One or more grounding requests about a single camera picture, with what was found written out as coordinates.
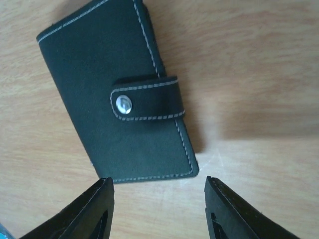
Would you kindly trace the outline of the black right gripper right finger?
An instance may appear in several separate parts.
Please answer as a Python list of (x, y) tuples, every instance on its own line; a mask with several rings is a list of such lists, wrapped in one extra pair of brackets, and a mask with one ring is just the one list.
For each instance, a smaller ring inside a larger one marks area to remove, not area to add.
[(205, 213), (211, 239), (296, 239), (220, 179), (207, 176)]

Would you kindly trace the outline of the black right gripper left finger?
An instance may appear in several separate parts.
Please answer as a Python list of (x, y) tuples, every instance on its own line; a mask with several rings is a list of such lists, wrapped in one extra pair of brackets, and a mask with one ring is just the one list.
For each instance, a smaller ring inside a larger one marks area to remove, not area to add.
[(112, 178), (101, 178), (23, 239), (108, 239), (114, 212)]

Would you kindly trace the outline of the black leather card holder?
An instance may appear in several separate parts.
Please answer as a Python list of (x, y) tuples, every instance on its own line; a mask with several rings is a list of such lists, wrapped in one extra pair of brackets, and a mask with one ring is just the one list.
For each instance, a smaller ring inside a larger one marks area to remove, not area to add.
[(93, 0), (36, 38), (101, 178), (194, 177), (177, 76), (168, 76), (141, 0)]

